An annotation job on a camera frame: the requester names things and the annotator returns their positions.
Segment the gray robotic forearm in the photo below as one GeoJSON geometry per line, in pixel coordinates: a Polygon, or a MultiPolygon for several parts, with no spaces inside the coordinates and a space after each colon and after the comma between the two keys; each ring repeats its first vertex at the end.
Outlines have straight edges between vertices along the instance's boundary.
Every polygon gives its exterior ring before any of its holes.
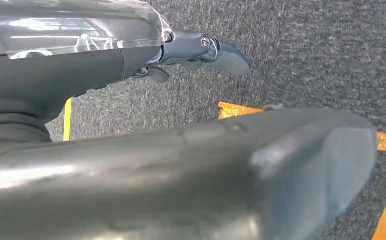
{"type": "Polygon", "coordinates": [[[140,1],[0,0],[0,240],[306,240],[363,187],[375,129],[330,109],[50,143],[67,98],[172,64],[250,68],[140,1]]]}

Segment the glossy gray surface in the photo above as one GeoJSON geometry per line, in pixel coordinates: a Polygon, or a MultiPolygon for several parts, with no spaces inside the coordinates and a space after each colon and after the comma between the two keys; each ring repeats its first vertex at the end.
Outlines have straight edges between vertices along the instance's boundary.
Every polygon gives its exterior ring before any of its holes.
{"type": "Polygon", "coordinates": [[[0,146],[0,240],[307,240],[362,188],[375,144],[359,116],[289,109],[0,146]]]}
{"type": "Polygon", "coordinates": [[[0,0],[0,55],[10,59],[156,47],[168,31],[137,0],[0,0]]]}

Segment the transparent plastic cover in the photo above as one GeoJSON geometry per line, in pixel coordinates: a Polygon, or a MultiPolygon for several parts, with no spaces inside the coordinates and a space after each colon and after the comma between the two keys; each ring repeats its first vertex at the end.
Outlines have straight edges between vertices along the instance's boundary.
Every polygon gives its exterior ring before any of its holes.
{"type": "Polygon", "coordinates": [[[0,56],[10,59],[156,47],[170,32],[139,0],[0,0],[0,56]]]}

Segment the robotic arm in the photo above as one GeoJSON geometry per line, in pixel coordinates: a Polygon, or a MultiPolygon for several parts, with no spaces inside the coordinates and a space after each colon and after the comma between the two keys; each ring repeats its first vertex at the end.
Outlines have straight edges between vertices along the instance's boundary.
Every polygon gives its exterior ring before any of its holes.
{"type": "Polygon", "coordinates": [[[306,240],[363,187],[375,129],[330,109],[50,143],[67,98],[172,64],[249,69],[137,0],[0,0],[0,240],[306,240]]]}

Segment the robotic finger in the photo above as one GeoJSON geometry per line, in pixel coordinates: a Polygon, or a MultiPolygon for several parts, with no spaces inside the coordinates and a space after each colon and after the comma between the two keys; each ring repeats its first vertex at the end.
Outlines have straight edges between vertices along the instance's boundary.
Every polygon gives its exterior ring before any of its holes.
{"type": "Polygon", "coordinates": [[[218,71],[226,71],[238,77],[250,70],[249,61],[235,45],[210,38],[204,33],[175,29],[158,55],[133,77],[150,77],[162,83],[169,79],[169,75],[159,66],[174,64],[180,64],[189,71],[207,64],[218,71]]]}

